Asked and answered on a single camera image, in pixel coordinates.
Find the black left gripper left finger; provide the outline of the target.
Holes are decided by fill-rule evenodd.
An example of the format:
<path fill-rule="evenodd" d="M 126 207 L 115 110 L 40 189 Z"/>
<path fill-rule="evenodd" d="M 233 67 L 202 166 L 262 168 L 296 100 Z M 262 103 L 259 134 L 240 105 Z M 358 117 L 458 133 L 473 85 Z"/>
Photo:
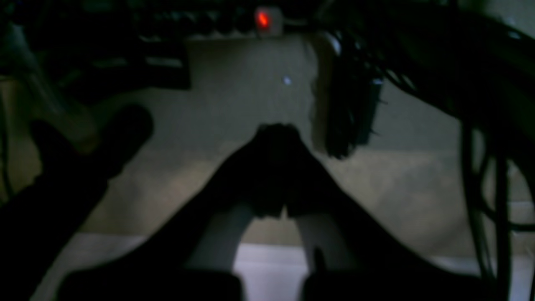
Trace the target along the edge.
<path fill-rule="evenodd" d="M 144 243 L 120 258 L 73 272 L 60 301 L 242 301 L 232 269 L 237 247 L 258 215 L 282 203 L 260 191 L 288 158 L 289 128 L 263 125 L 208 183 Z"/>

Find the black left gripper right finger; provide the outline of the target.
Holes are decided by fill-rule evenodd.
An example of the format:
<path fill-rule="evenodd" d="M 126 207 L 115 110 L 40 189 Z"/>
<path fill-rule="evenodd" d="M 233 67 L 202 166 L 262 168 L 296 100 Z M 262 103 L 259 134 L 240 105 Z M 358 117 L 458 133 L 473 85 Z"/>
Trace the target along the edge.
<path fill-rule="evenodd" d="M 393 237 L 338 186 L 294 126 L 284 130 L 296 184 L 288 213 L 312 251 L 304 301 L 489 300 L 481 278 L 439 268 Z"/>

